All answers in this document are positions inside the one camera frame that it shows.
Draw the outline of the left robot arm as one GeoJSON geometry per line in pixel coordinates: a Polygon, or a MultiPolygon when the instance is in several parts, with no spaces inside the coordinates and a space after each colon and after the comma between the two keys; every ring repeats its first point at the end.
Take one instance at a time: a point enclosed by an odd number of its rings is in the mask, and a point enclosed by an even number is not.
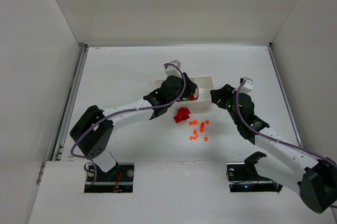
{"type": "Polygon", "coordinates": [[[84,158],[93,161],[105,174],[116,172],[118,162],[107,149],[112,132],[136,122],[156,119],[175,102],[197,98],[197,84],[186,73],[183,76],[168,76],[159,88],[134,103],[113,108],[110,115],[97,105],[90,106],[70,131],[84,158]]]}

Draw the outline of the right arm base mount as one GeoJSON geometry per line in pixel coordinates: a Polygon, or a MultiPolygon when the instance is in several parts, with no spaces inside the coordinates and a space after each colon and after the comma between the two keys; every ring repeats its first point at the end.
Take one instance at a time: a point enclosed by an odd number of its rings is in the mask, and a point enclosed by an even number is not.
{"type": "Polygon", "coordinates": [[[281,184],[259,175],[256,171],[255,165],[265,157],[265,153],[258,151],[248,156],[243,162],[228,162],[226,164],[226,178],[231,193],[279,193],[282,190],[281,184]]]}

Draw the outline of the white three-compartment container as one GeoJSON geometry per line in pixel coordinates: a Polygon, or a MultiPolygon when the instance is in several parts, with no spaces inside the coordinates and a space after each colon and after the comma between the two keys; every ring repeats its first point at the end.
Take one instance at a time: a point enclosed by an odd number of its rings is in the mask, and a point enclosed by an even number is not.
{"type": "Polygon", "coordinates": [[[189,109],[207,109],[212,105],[210,90],[214,88],[211,76],[191,77],[190,80],[199,88],[199,97],[194,101],[175,102],[172,108],[179,109],[187,107],[189,109]]]}

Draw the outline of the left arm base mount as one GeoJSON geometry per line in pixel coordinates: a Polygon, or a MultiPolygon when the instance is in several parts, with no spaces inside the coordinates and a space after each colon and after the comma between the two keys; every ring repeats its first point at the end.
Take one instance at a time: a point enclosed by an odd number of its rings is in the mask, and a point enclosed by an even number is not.
{"type": "Polygon", "coordinates": [[[132,193],[134,163],[120,163],[117,171],[106,175],[98,166],[86,163],[85,193],[132,193]]]}

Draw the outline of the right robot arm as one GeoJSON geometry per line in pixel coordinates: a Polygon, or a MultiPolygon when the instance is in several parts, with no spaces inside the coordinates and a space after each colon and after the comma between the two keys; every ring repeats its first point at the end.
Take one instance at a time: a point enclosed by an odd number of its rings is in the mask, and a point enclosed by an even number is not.
{"type": "Polygon", "coordinates": [[[266,177],[295,192],[313,212],[336,208],[336,163],[298,145],[286,142],[254,112],[251,97],[229,84],[211,90],[211,101],[228,111],[240,136],[259,147],[244,160],[251,176],[266,177]]]}

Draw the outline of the green red lego block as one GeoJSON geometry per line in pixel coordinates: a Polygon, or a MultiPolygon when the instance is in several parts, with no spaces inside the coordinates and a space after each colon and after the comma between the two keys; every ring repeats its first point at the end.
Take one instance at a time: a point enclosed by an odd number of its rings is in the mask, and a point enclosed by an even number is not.
{"type": "Polygon", "coordinates": [[[187,92],[185,92],[182,95],[180,101],[183,101],[183,102],[195,101],[195,100],[198,100],[198,98],[199,98],[199,89],[196,88],[193,93],[187,94],[187,92]]]}

